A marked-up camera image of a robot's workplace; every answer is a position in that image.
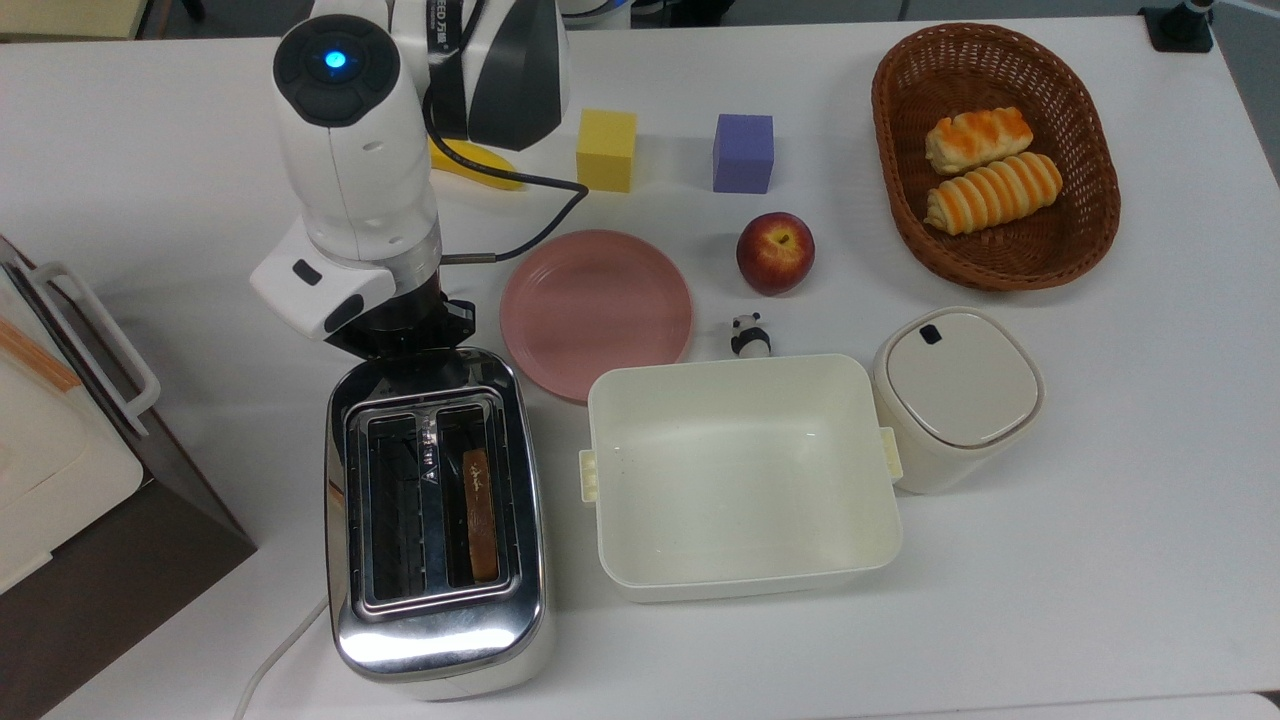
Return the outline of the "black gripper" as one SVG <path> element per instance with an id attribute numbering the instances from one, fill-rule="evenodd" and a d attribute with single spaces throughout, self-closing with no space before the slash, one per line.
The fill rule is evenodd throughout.
<path id="1" fill-rule="evenodd" d="M 453 348 L 476 331 L 475 304 L 425 283 L 346 323 L 325 342 L 365 360 Z"/>

